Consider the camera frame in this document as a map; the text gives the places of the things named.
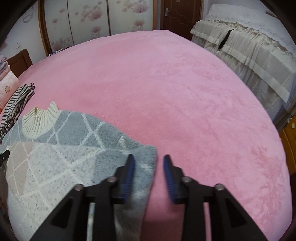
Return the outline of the pink plush bed blanket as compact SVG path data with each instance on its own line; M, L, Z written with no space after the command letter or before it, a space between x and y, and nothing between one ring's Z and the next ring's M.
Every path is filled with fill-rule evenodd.
M201 184L224 184L269 240L292 220L278 131L258 99L215 55L169 31L98 38L33 64L25 112L51 102L104 120L158 151L142 240L180 240L183 211L168 196L163 156Z

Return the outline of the black white striped garment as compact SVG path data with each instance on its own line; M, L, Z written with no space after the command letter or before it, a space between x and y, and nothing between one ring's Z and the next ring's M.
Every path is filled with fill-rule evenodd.
M24 84L16 90L8 101L4 109L4 114L1 118L1 142L3 141L4 136L18 120L20 114L25 108L25 105L34 95L34 90L34 83L30 83L29 85Z

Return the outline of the grey diamond pattern sweater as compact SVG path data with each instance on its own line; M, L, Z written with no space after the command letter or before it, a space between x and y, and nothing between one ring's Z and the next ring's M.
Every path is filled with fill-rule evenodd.
M74 187L92 186L135 158L132 193L115 206L118 240L139 240L154 177L157 150L143 145L94 116L32 109L4 136L1 151L10 151L1 167L1 198L18 240L29 240Z

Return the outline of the dark brown wooden door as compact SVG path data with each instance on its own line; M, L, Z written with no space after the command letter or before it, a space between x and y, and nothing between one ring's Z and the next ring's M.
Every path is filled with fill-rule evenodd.
M191 40L191 29L202 18L203 3L203 0L161 1L160 29Z

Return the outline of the floral sliding wardrobe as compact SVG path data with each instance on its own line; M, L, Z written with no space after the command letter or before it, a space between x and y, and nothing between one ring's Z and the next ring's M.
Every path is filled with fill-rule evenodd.
M156 1L38 1L39 27L47 55L89 40L156 28Z

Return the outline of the wooden drawer cabinet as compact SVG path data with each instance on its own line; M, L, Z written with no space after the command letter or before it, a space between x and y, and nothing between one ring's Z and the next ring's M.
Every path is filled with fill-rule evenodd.
M280 138L285 150L287 167L290 175L295 173L295 149L296 149L295 116L280 131Z

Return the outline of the pink cartoon pillow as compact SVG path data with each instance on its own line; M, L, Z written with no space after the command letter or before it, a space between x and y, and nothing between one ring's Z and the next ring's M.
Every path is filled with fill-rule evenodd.
M7 75L0 81L0 108L1 112L4 110L4 107L12 97L12 95L19 88L19 80L10 70Z

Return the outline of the beige cloth covered furniture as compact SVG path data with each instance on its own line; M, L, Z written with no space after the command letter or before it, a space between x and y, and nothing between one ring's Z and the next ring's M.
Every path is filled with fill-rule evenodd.
M253 92L274 123L295 106L295 43L277 18L213 4L192 41L220 58Z

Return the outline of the dark wooden headboard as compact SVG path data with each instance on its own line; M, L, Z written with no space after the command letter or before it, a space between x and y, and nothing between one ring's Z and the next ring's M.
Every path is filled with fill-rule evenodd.
M9 58L7 62L16 77L19 77L33 64L27 49L23 49L15 56Z

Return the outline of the folded pastel quilt stack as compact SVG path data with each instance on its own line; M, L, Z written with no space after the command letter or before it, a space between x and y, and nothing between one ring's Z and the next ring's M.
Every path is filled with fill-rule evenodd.
M7 57L0 56L0 81L9 73L10 66L7 61Z

